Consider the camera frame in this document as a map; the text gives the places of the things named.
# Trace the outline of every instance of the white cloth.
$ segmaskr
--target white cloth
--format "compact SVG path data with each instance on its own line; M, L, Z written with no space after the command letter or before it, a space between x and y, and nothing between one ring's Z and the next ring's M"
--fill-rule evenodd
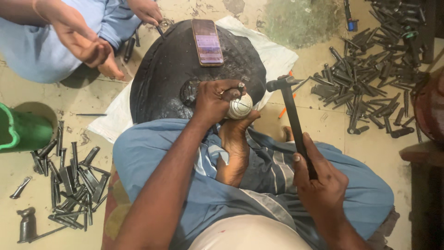
M262 215L239 215L206 228L188 250L312 250L289 226Z
M266 81L277 79L286 75L292 69L298 55L268 39L260 32L247 29L239 20L232 16L226 16L218 21L216 25L230 31L236 36L248 38L254 46L267 70ZM126 129L132 126L130 112L131 83L111 102L105 113L106 117L99 117L88 125L88 130L103 136L113 143ZM255 105L255 109L261 110L272 93L266 91L264 97Z

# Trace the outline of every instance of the phone screen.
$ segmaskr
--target phone screen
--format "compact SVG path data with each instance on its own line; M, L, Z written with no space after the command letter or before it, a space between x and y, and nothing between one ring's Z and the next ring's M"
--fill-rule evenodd
M201 64L222 65L223 56L214 22L193 19L191 23Z

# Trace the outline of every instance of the green bucket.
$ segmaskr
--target green bucket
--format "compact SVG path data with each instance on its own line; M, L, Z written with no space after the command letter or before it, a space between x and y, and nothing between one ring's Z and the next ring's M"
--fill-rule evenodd
M41 149L52 137L50 122L0 103L0 153Z

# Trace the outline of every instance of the orange pencil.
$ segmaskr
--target orange pencil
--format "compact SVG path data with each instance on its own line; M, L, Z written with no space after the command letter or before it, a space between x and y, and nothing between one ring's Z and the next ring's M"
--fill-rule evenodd
M279 119L285 114L285 111L287 111L287 108L284 108L281 112L281 114L279 115Z

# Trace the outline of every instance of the white shirt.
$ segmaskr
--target white shirt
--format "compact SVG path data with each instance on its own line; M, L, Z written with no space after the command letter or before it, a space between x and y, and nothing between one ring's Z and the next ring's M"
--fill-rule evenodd
M261 215L239 215L206 228L188 250L312 250L289 226Z

